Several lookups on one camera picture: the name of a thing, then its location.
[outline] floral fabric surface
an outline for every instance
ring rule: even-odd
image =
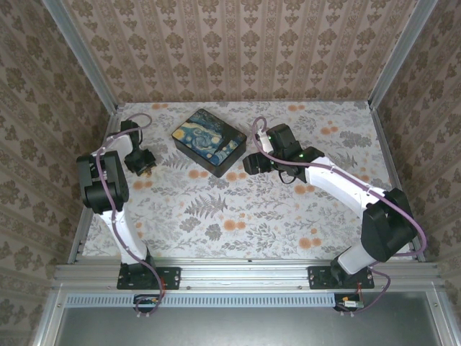
[[[200,108],[249,138],[245,155],[220,179],[177,150],[171,138]],[[284,185],[277,172],[245,173],[242,160],[256,152],[250,127],[259,115],[270,127],[288,124],[303,147],[315,146],[365,182],[390,188],[366,102],[137,103],[126,105],[121,118],[137,112],[153,117],[143,146],[158,166],[137,177],[123,165],[127,207],[154,256],[332,259],[359,240],[360,220],[327,192],[299,180]],[[109,229],[95,216],[84,256],[117,254]]]

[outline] starry night box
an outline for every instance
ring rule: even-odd
[[[180,151],[218,178],[246,150],[242,132],[203,109],[196,111],[172,136]]]

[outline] damask wallpaper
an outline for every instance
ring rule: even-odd
[[[75,159],[108,115],[40,1],[0,1],[0,345],[27,345],[82,209]]]
[[[438,1],[378,112],[461,316],[461,1]]]
[[[416,0],[63,0],[119,102],[367,99]]]

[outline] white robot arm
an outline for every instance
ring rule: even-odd
[[[138,124],[132,120],[123,121],[121,124],[122,131],[138,127]],[[139,148],[142,141],[140,134],[140,131],[133,131],[121,136],[118,134],[109,136],[107,142],[110,145],[103,148],[104,154],[101,156],[101,162],[103,163],[103,178],[106,179],[112,198],[117,206],[115,225],[118,233],[125,245],[137,258],[146,260],[148,256],[147,246],[140,240],[125,204],[128,201],[129,192],[121,166],[121,162],[124,161],[128,169],[137,175],[141,175],[145,170],[155,166],[155,158],[152,153],[147,149],[141,150]],[[97,153],[94,152],[87,156],[80,156],[77,159],[81,195],[84,204],[86,207],[93,209],[96,214],[99,214],[109,227],[122,255],[122,263],[135,265],[138,261],[127,253],[114,234],[112,208],[100,182],[101,177],[96,168],[96,155]]]
[[[318,149],[313,147],[302,149],[299,141],[296,141],[290,128],[285,124],[277,125],[265,132],[260,130],[257,138],[265,153],[282,162],[291,162],[291,164],[274,162],[262,153],[251,154],[243,160],[248,174],[277,170],[282,179],[281,173],[286,172],[293,177],[293,181],[300,179],[330,193],[362,219],[360,241],[331,262],[331,276],[335,278],[338,286],[343,286],[348,281],[356,285],[357,280],[354,276],[357,273],[365,272],[365,277],[367,277],[368,266],[375,262],[386,262],[416,236],[416,229],[402,215],[369,194],[373,191],[383,196],[410,215],[408,200],[399,189],[386,192],[378,187],[367,185],[337,167]],[[331,169],[328,171],[315,166],[296,166],[293,164],[296,162],[321,164],[322,167],[331,167]],[[350,180],[367,185],[368,190],[364,191]]]

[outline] metal bracket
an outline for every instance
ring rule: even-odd
[[[179,290],[181,282],[180,267],[156,267],[164,289]],[[117,281],[118,290],[158,290],[158,282],[153,274],[145,269],[145,272],[131,273],[128,265],[122,265]]]
[[[338,284],[331,274],[330,266],[312,266],[308,268],[309,286],[311,290],[351,290],[357,289],[357,283],[360,283],[363,289],[375,288],[373,275],[370,269],[363,268],[354,274],[351,280],[346,281],[342,286]]]

